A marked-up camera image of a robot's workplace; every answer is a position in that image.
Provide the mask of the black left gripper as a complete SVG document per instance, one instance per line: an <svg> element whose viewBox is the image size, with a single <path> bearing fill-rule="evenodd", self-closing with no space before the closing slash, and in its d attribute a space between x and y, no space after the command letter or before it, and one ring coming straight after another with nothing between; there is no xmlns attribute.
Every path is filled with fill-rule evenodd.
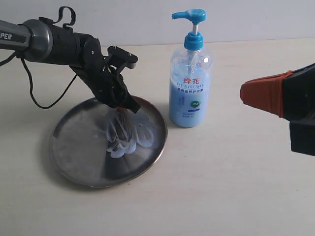
<svg viewBox="0 0 315 236"><path fill-rule="evenodd" d="M98 101L118 111L137 113L141 106L134 100L116 69L104 68L94 75L93 94Z"/></svg>

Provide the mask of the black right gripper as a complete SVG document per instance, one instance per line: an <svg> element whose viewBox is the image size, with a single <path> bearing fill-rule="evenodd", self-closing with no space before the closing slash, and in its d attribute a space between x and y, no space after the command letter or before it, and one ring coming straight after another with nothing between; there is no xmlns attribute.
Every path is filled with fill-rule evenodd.
<svg viewBox="0 0 315 236"><path fill-rule="evenodd" d="M315 154L315 65L241 85L245 105L289 121L291 151Z"/></svg>

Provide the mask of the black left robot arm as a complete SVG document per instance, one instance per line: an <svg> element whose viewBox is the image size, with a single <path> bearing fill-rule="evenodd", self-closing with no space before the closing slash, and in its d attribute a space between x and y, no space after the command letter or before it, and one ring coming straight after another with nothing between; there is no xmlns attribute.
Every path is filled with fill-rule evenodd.
<svg viewBox="0 0 315 236"><path fill-rule="evenodd" d="M136 113L140 105L128 92L121 75L133 69L138 57L117 46L102 54L100 41L67 26L55 26L51 19L30 19L22 24L0 22L0 47L13 50L22 61L69 66L92 91L95 98L111 108Z"/></svg>

